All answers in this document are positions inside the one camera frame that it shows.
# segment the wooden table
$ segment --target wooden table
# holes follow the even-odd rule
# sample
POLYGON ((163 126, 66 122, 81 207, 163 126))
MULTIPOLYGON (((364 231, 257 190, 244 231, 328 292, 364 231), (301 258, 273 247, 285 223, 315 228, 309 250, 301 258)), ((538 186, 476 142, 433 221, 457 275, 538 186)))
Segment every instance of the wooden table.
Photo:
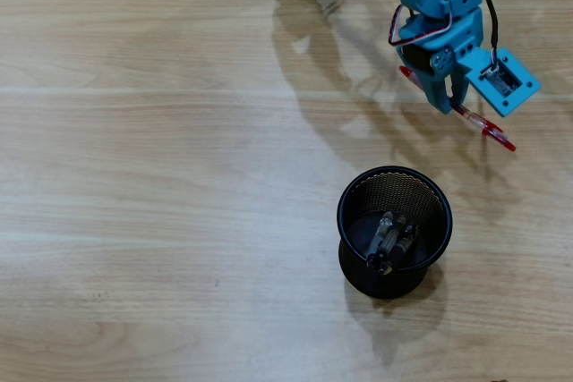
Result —
POLYGON ((398 0, 0 0, 0 379, 570 381, 573 0, 494 2, 515 155, 398 75, 398 0), (335 214, 390 164, 455 225, 383 302, 335 214))

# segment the black wire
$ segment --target black wire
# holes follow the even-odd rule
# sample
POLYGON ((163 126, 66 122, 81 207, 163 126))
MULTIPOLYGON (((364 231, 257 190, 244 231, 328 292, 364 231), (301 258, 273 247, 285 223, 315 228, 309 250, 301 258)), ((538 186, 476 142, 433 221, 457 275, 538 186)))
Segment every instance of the black wire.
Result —
POLYGON ((492 0, 485 0, 487 7, 490 10, 490 15, 492 16, 492 48, 497 51, 498 49, 498 14, 495 12, 495 7, 493 6, 492 0))

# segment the red pen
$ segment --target red pen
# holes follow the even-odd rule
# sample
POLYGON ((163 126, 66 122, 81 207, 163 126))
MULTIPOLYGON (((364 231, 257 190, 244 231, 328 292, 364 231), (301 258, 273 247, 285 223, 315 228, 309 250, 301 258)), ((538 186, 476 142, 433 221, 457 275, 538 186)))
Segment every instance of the red pen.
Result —
MULTIPOLYGON (((420 80, 415 75, 415 72, 412 69, 409 69, 405 66, 400 66, 400 71, 416 87, 423 90, 422 83, 420 82, 420 80)), ((506 149, 510 150, 511 152, 516 152, 516 146, 509 141, 508 136, 503 133, 503 130, 500 127, 498 127, 491 121, 486 120, 485 118, 476 114, 475 112, 470 111, 463 105, 452 103, 451 107, 462 118, 466 119, 470 124, 479 129, 479 131, 482 133, 482 136, 488 136, 493 140, 495 140, 496 142, 503 145, 506 149)))

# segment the pencil holder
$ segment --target pencil holder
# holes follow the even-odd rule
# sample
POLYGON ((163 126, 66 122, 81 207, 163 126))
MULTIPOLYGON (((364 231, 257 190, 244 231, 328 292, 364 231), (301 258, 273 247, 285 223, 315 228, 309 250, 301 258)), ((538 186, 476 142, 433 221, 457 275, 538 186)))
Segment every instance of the pencil holder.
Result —
POLYGON ((428 267, 446 250, 452 215, 444 193, 415 170, 386 166, 361 174, 338 203, 338 258, 350 284, 379 299, 413 291, 428 267), (365 252, 385 212, 404 215, 418 225, 419 237, 401 265, 389 275, 366 266, 365 252))

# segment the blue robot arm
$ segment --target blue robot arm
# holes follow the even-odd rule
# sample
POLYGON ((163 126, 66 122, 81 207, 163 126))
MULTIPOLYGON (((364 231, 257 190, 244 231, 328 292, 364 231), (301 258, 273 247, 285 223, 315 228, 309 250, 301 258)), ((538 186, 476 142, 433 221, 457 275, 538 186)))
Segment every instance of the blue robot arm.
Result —
POLYGON ((428 101, 448 114, 461 104, 471 84, 501 116, 509 115, 541 88, 539 82, 507 50, 497 51, 497 16, 492 0, 492 51, 483 43, 482 0, 401 0, 389 42, 405 66, 415 72, 428 101), (394 39, 402 7, 410 10, 394 39), (445 85, 452 80, 452 95, 445 85))

